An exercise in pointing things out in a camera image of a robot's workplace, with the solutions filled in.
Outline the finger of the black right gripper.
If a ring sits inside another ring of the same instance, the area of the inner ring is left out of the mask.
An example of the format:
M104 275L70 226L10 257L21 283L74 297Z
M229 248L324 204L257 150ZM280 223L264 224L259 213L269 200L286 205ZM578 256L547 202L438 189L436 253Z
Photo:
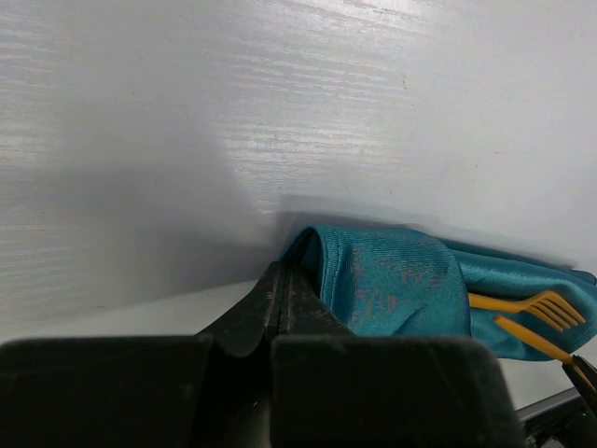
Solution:
M575 386L590 412L597 414L597 372L585 358L572 355L563 362L562 369Z

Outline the orange plastic knife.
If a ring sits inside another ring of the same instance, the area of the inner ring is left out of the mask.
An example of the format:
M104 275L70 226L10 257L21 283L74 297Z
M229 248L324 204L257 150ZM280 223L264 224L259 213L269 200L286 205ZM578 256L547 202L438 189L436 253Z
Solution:
M535 350L559 360L563 364L572 364L573 357L563 351L554 343L538 335L537 333L527 329L526 327L502 316L498 315L493 319L494 323L500 328L510 333L515 338L533 347Z

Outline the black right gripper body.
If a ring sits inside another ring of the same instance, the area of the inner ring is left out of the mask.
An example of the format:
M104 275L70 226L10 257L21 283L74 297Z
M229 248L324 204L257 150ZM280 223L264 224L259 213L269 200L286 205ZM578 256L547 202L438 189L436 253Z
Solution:
M525 406L517 416L526 447L597 447L596 417L573 388Z

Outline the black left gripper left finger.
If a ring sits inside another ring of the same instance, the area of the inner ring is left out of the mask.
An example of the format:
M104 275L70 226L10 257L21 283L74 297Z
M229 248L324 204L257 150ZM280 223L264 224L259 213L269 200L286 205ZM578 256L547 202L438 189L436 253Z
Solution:
M5 447L266 447L283 268L195 335L1 347Z

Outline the orange plastic fork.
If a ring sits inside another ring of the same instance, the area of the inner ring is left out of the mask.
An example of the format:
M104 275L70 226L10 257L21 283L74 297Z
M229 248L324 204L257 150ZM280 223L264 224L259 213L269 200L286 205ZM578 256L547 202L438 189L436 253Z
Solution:
M507 301L468 293L469 305L473 308L505 312L528 313L539 318L557 331L564 331L586 322L585 318L565 298L554 291L542 291L531 298Z

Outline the teal cloth napkin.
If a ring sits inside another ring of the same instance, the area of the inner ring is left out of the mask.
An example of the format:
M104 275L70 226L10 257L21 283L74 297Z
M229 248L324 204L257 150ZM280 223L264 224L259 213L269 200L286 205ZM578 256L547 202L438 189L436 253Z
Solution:
M535 259L438 239L406 228L315 225L303 230L282 260L311 278L316 296L359 336L465 336L499 358L545 361L547 356L499 328L494 311L468 296L524 300L549 290L583 317L558 331L529 313L511 320L567 352L596 335L596 278Z

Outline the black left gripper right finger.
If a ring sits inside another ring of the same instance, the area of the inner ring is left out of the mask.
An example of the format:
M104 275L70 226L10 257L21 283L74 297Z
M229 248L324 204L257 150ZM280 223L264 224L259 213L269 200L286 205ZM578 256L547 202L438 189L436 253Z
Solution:
M498 362L463 337L357 337L285 270L271 343L275 447L521 447Z

